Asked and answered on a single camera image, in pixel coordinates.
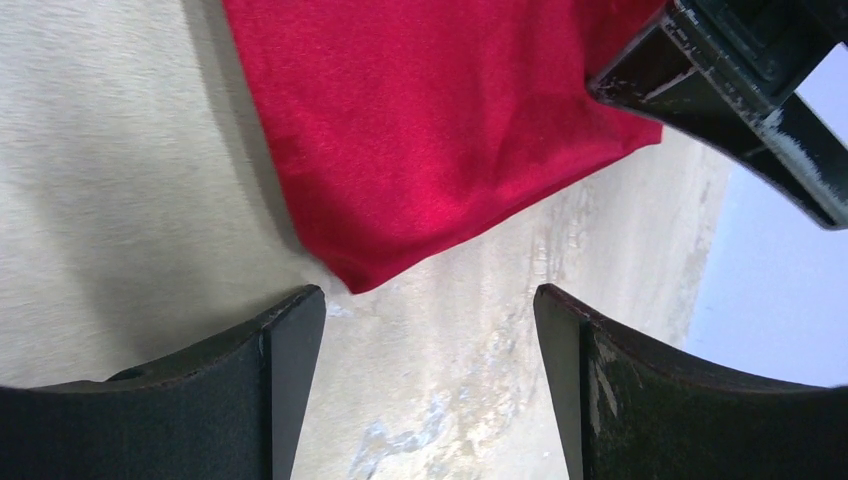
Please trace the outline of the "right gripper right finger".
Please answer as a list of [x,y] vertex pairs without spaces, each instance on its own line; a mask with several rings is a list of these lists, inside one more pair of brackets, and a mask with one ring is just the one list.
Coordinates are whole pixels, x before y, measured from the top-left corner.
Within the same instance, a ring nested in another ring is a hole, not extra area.
[[847,390],[749,374],[552,284],[534,317],[572,479],[843,479]]

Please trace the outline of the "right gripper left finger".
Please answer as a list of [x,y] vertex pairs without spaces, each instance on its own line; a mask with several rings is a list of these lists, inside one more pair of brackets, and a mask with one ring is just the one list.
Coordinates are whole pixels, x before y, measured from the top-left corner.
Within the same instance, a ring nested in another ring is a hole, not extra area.
[[5,479],[287,479],[326,319],[295,290],[255,318],[101,382],[1,391]]

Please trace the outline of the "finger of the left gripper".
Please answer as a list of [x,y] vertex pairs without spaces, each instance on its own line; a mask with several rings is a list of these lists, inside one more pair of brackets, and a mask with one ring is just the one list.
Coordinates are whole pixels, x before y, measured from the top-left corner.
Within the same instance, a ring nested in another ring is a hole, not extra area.
[[843,1],[668,1],[587,87],[720,151],[820,227],[843,230],[847,145],[798,89],[846,43]]

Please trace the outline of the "red cloth napkin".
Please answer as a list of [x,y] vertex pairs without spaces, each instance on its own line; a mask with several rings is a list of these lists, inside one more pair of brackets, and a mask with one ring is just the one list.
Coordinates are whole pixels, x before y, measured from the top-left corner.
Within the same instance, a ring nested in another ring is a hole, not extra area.
[[658,1],[227,1],[300,243],[352,293],[657,144],[591,98]]

